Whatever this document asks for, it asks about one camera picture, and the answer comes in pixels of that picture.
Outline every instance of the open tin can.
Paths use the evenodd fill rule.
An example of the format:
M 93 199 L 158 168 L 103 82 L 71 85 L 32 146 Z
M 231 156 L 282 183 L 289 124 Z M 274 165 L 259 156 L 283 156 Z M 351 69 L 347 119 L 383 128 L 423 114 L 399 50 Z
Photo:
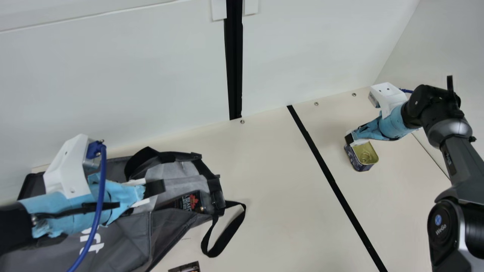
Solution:
M 349 161 L 358 172 L 368 171 L 378 162 L 378 155 L 369 141 L 361 145 L 345 145 Z

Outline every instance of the black wall seam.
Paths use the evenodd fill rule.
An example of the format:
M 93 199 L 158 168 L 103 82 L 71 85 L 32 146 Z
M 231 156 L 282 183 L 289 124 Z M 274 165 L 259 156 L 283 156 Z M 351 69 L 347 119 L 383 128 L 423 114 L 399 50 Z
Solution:
M 224 20 L 229 118 L 242 117 L 242 0 L 227 0 Z
M 338 185 L 336 184 L 336 180 L 334 179 L 333 175 L 331 174 L 328 166 L 324 162 L 323 157 L 319 153 L 319 150 L 317 149 L 316 145 L 313 142 L 313 139 L 309 135 L 308 131 L 303 125 L 303 122 L 299 118 L 297 112 L 294 110 L 294 107 L 292 105 L 287 106 L 287 109 L 291 113 L 292 118 L 296 122 L 299 130 L 301 131 L 302 136 L 306 140 L 306 143 L 308 144 L 309 148 L 311 149 L 314 157 L 316 158 L 319 167 L 324 173 L 324 176 L 328 180 L 329 185 L 333 189 L 334 194 L 336 195 L 336 198 L 338 198 L 339 203 L 341 204 L 341 207 L 346 212 L 346 215 L 348 216 L 348 219 L 351 221 L 353 224 L 353 227 L 355 228 L 355 231 L 358 233 L 358 236 L 360 236 L 360 239 L 363 242 L 363 245 L 365 245 L 366 250 L 370 254 L 370 257 L 373 259 L 373 262 L 377 266 L 378 270 L 381 272 L 387 272 L 387 269 L 385 268 L 385 265 L 381 261 L 380 257 L 378 256 L 377 251 L 374 249 L 373 245 L 371 244 L 368 236 L 364 232 L 362 226 L 360 225 L 360 222 L 358 222 L 358 219 L 356 218 L 355 214 L 351 210 L 351 207 L 349 206 L 348 202 L 346 201 L 345 197 L 343 196 L 343 193 L 339 189 Z

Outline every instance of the card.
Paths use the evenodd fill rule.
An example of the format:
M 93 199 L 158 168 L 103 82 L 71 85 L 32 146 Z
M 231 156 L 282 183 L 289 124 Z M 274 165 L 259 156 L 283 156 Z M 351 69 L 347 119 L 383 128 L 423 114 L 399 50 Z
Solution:
M 198 262 L 185 264 L 176 268 L 168 270 L 168 272 L 200 272 L 200 265 Z

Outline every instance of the bottle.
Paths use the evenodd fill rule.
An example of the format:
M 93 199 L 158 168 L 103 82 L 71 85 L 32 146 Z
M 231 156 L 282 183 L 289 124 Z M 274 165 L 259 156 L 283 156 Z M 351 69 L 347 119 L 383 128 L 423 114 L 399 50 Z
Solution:
M 212 196 L 204 191 L 194 191 L 183 195 L 167 204 L 162 204 L 159 210 L 169 208 L 204 214 L 213 214 L 215 212 Z

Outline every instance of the white wall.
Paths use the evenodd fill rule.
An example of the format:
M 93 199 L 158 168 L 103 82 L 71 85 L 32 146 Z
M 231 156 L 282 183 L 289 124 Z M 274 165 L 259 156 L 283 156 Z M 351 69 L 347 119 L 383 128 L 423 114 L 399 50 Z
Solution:
M 446 89 L 454 76 L 461 109 L 471 124 L 484 155 L 484 1 L 421 0 L 375 83 L 391 82 L 406 89 L 428 84 Z M 439 150 L 428 144 L 423 131 L 415 134 L 445 170 Z
M 0 30 L 100 15 L 175 0 L 0 0 Z
M 0 0 L 0 199 L 78 133 L 115 148 L 228 119 L 223 21 L 166 1 Z M 417 3 L 261 0 L 243 115 L 371 85 Z
M 79 133 L 115 148 L 228 120 L 224 25 L 193 0 L 0 32 L 0 91 L 2 201 Z
M 242 115 L 372 85 L 419 0 L 260 0 L 243 18 Z

